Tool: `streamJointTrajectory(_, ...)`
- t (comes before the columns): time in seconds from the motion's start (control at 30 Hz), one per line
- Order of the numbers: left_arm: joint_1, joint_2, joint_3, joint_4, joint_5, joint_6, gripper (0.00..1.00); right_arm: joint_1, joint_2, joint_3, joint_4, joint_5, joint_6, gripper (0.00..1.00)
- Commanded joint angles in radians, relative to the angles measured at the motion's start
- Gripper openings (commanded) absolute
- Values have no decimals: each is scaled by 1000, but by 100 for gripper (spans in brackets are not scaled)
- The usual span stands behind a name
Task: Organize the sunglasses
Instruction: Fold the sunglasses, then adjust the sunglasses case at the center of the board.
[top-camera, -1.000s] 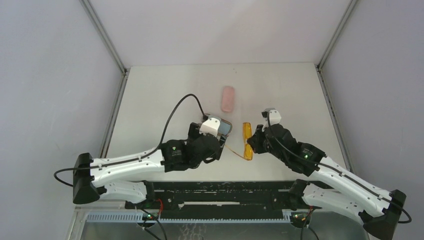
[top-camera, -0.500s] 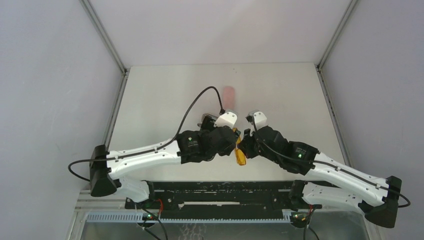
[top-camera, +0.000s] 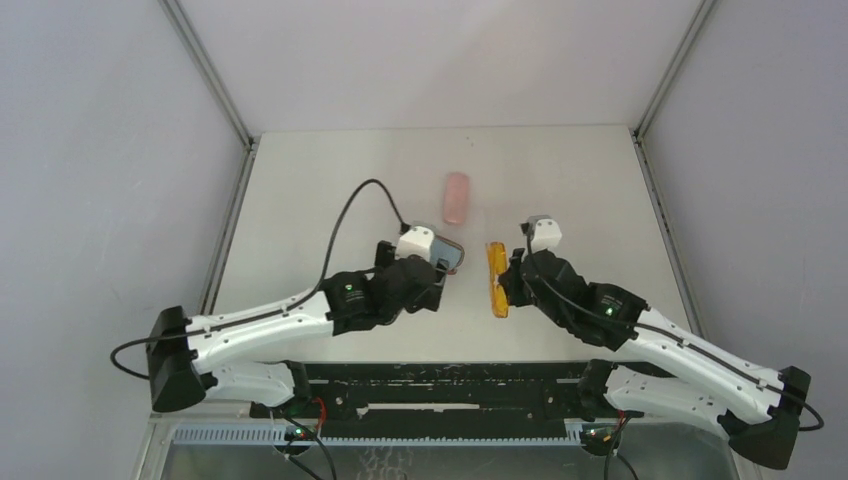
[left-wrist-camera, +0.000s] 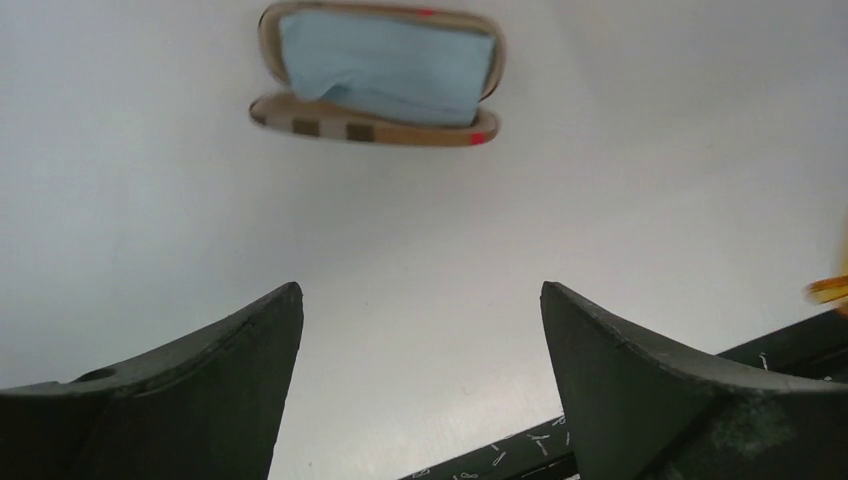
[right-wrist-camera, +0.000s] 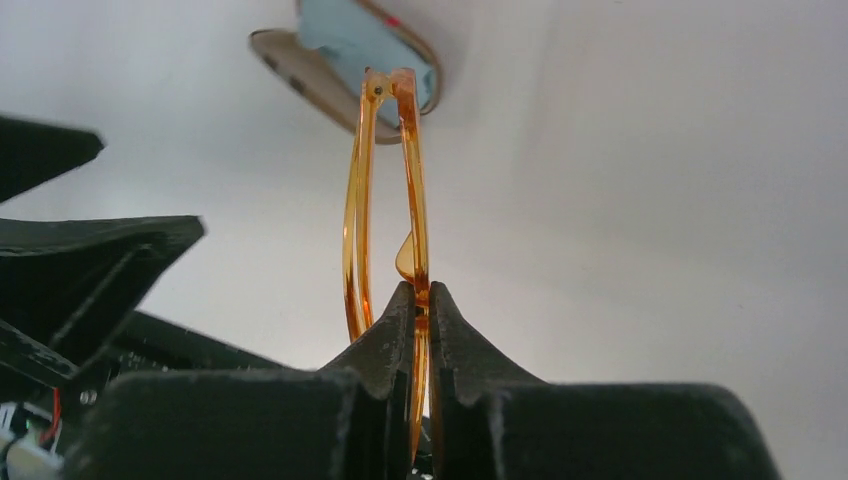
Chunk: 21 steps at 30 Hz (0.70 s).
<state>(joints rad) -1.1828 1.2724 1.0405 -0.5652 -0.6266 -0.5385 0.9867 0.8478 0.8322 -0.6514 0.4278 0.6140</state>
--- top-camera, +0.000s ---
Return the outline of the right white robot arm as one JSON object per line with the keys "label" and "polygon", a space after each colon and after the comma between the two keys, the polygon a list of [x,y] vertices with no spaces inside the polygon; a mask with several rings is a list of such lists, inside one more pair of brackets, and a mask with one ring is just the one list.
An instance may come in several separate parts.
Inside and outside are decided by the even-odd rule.
{"label": "right white robot arm", "polygon": [[590,361],[579,398],[589,419],[602,410],[660,416],[726,441],[765,468],[787,469],[799,433],[811,376],[788,366],[756,365],[676,325],[646,300],[608,283],[586,282],[548,250],[507,255],[487,248],[496,316],[533,306],[590,346],[662,370],[644,373],[621,363]]}

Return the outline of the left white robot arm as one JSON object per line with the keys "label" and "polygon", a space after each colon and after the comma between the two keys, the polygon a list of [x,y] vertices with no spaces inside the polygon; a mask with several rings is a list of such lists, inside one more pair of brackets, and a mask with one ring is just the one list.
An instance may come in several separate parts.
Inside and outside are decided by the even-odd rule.
{"label": "left white robot arm", "polygon": [[445,259],[397,257],[393,245],[382,241],[373,268],[338,272],[311,298],[218,316],[188,317],[180,306],[165,309],[145,346],[152,409],[177,412],[206,399],[267,407],[305,401],[311,392],[302,363],[260,361],[254,354],[387,326],[403,312],[435,312],[450,269]]}

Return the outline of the orange translucent sunglasses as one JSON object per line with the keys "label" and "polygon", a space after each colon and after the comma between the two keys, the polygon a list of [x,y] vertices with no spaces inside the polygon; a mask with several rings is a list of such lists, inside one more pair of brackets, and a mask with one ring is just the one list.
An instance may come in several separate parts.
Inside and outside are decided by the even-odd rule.
{"label": "orange translucent sunglasses", "polygon": [[500,276],[508,269],[505,246],[501,242],[491,242],[486,245],[486,255],[489,269],[489,295],[491,310],[496,318],[507,318],[509,303]]}

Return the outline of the pink glasses case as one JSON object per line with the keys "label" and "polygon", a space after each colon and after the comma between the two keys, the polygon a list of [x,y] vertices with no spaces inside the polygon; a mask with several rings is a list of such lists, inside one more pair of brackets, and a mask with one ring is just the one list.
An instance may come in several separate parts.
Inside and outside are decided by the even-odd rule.
{"label": "pink glasses case", "polygon": [[452,172],[445,181],[442,219],[449,225],[463,225],[470,205],[470,179],[465,173]]}

